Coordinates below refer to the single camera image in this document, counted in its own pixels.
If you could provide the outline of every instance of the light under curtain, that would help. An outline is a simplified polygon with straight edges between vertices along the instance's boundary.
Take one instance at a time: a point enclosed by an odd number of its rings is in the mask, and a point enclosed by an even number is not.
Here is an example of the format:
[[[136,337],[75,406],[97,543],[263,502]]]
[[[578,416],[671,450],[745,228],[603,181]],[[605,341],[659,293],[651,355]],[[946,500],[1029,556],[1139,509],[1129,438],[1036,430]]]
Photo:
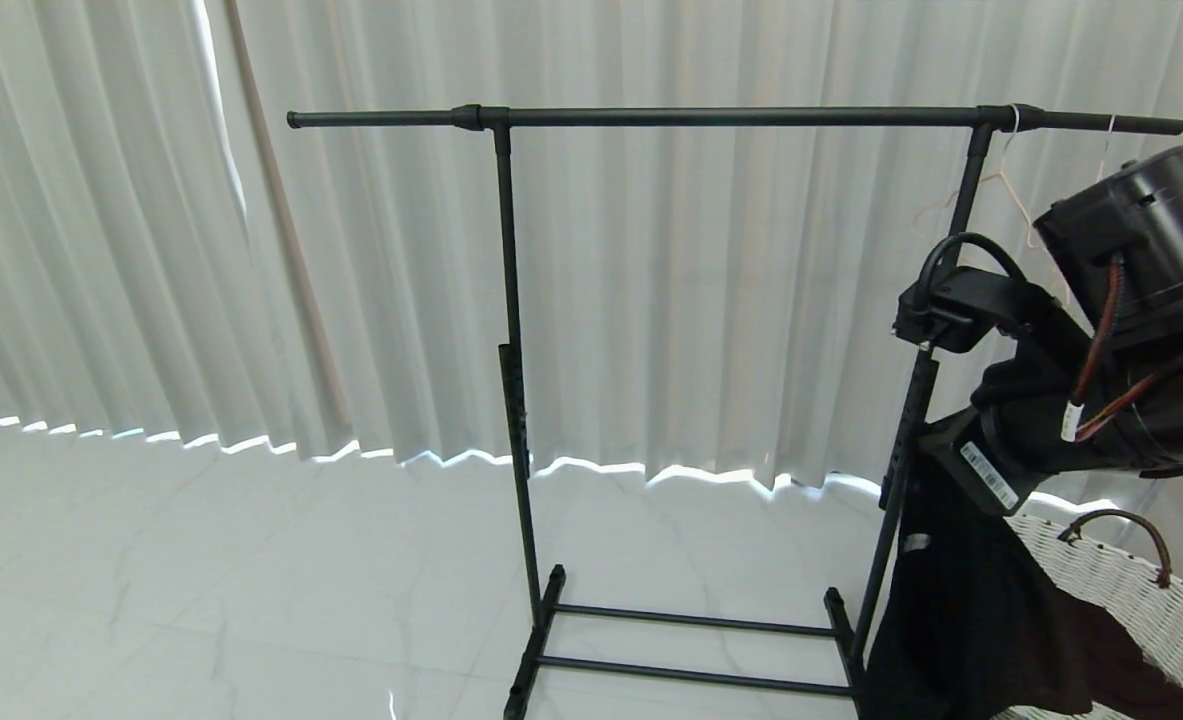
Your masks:
[[[289,109],[1010,100],[1183,118],[1183,4],[0,4],[0,414],[303,455],[508,454],[490,143],[290,132]],[[1004,141],[988,171],[1003,154],[1033,213],[1172,143]],[[883,476],[914,357],[888,325],[930,247],[910,225],[965,142],[517,129],[535,466]],[[1000,183],[971,226],[1061,292]],[[1007,351],[948,357],[935,414]]]

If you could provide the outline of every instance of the brown handle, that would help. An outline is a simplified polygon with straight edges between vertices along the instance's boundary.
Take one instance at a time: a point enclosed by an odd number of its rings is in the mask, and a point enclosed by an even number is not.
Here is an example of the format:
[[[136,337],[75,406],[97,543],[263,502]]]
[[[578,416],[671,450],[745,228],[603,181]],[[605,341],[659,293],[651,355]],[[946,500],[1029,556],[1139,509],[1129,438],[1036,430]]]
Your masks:
[[[1164,544],[1164,538],[1161,537],[1159,530],[1155,527],[1152,521],[1143,518],[1143,515],[1136,514],[1136,512],[1126,510],[1094,510],[1093,512],[1085,512],[1084,515],[1079,515],[1079,518],[1072,520],[1071,525],[1067,525],[1066,530],[1058,533],[1058,539],[1067,543],[1074,541],[1074,539],[1080,539],[1080,528],[1084,528],[1085,523],[1097,518],[1103,518],[1104,515],[1119,515],[1120,518],[1138,523],[1142,527],[1148,530],[1150,537],[1152,537],[1152,541],[1155,543],[1155,551],[1159,553],[1159,572],[1155,575],[1155,584],[1159,585],[1159,588],[1168,588],[1170,578],[1174,573],[1174,562],[1170,559],[1170,554],[1168,554],[1168,545]]]

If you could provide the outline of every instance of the black garment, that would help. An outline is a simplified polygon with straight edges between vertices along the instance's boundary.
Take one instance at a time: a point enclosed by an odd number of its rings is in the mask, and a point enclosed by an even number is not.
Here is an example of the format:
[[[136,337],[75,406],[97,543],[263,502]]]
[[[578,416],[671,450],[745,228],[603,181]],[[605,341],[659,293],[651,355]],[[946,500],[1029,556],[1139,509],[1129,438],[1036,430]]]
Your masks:
[[[924,465],[907,487],[864,720],[989,720],[1015,705],[1075,715],[1094,700],[1123,701],[1120,712],[1159,702],[1138,716],[1183,720],[1179,706],[1161,700],[1183,689],[1158,672],[1161,683],[1149,688],[1112,683],[1121,667],[1139,670],[1118,651],[1120,634],[1059,591],[1007,520],[981,514],[955,480]],[[1127,630],[1118,630],[1140,659]],[[1106,637],[1112,642],[1100,642]]]

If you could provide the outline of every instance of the white pleated curtain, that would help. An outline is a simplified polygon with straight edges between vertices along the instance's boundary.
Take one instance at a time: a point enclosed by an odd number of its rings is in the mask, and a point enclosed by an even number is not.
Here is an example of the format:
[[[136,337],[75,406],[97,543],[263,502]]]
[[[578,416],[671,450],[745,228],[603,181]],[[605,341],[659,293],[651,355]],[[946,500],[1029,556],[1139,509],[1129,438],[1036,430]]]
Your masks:
[[[102,8],[0,4],[0,414],[266,433],[306,455],[353,437],[400,458],[508,454],[508,329],[487,135],[290,131],[285,110],[1022,100],[1183,117],[1183,4]],[[1024,132],[1008,177],[1039,213],[1104,156],[1175,142],[1104,141]],[[513,131],[536,465],[878,479],[914,356],[888,324],[930,247],[911,219],[948,199],[965,144],[962,129]],[[34,225],[9,196],[54,219]],[[948,218],[917,229],[939,236]],[[998,182],[971,227],[1061,292]],[[948,357],[935,414],[1007,351]],[[1061,487],[1082,500],[1139,485]]]

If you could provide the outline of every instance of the white wicker basket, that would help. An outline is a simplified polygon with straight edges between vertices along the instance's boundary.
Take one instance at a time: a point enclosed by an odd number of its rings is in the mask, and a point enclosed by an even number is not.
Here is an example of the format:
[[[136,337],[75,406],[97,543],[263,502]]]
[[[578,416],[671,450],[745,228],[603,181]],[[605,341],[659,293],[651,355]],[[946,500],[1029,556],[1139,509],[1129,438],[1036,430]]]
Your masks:
[[[1080,527],[1099,515],[1123,515],[1146,528],[1157,544],[1162,566],[1093,539],[1074,541],[1080,537]],[[1131,512],[1104,510],[1081,515],[1067,528],[1030,515],[1010,518],[1010,525],[1059,588],[1080,601],[1106,607],[1129,629],[1143,651],[1183,687],[1183,580],[1172,577],[1168,547],[1152,524]],[[997,719],[1053,716],[1067,715],[1015,707],[1002,712]],[[1098,705],[1088,715],[1074,716],[1127,720],[1120,712]]]

